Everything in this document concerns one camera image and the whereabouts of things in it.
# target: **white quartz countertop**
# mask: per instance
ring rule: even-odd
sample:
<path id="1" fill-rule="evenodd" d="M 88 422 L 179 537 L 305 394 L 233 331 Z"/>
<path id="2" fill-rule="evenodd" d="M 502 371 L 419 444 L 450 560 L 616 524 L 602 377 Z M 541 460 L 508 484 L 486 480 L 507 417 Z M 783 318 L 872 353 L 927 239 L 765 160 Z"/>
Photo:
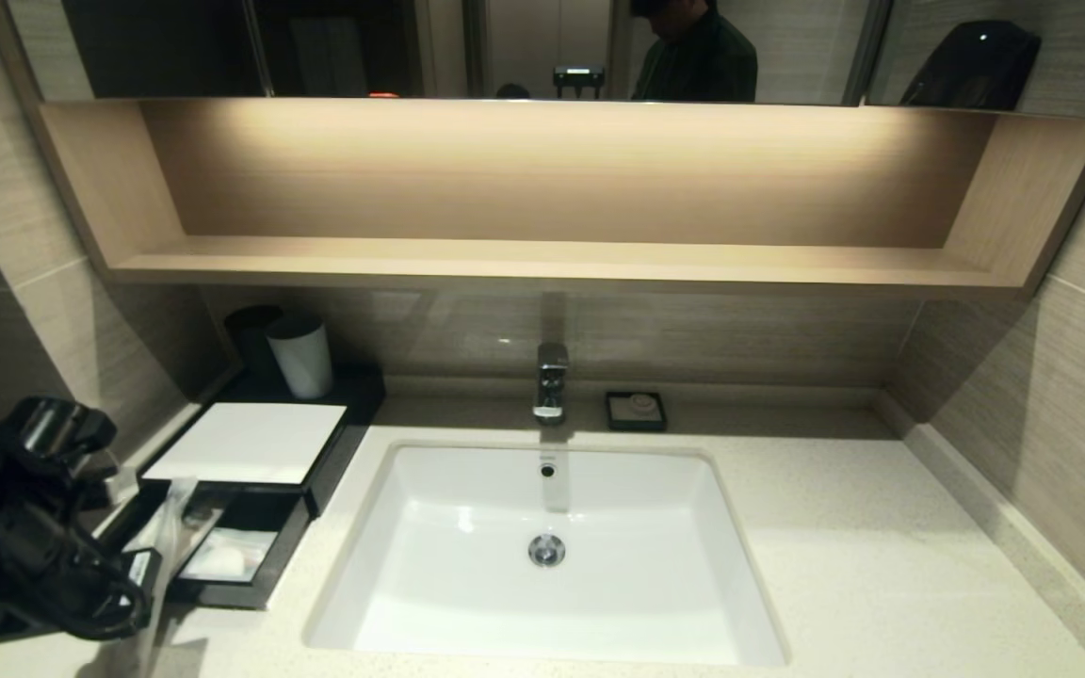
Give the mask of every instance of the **white quartz countertop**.
<path id="1" fill-rule="evenodd" d="M 484 660 L 305 644 L 356 514 L 397 443 L 537 446 L 529 405 L 388 399 L 270 610 L 191 610 L 161 631 L 154 675 L 380 677 L 1085 677 L 1085 651 L 974 521 L 873 413 L 668 402 L 666 434 L 605 431 L 572 408 L 548 444 L 698 447 L 714 459 L 789 649 L 782 668 Z M 556 440 L 567 438 L 567 442 Z M 66 636 L 0 645 L 0 678 L 106 675 L 103 649 Z"/>

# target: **white sink basin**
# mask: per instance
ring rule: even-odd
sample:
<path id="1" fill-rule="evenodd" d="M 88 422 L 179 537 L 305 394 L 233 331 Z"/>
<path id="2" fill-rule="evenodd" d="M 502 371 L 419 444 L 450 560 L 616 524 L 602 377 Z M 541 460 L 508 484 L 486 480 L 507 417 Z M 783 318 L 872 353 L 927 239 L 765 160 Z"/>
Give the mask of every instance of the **white sink basin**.
<path id="1" fill-rule="evenodd" d="M 405 446 L 365 514 L 312 647 L 784 665 L 714 468 L 698 456 Z M 539 535 L 563 541 L 560 565 L 532 560 Z"/>

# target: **faucet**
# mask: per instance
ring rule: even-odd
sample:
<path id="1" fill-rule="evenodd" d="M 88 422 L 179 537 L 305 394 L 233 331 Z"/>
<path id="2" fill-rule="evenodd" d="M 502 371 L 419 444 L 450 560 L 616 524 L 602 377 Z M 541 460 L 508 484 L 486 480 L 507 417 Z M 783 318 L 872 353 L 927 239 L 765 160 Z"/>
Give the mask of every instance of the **faucet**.
<path id="1" fill-rule="evenodd" d="M 539 391 L 534 398 L 534 419 L 542 425 L 563 424 L 563 376 L 567 372 L 567 347 L 547 342 L 539 345 Z"/>

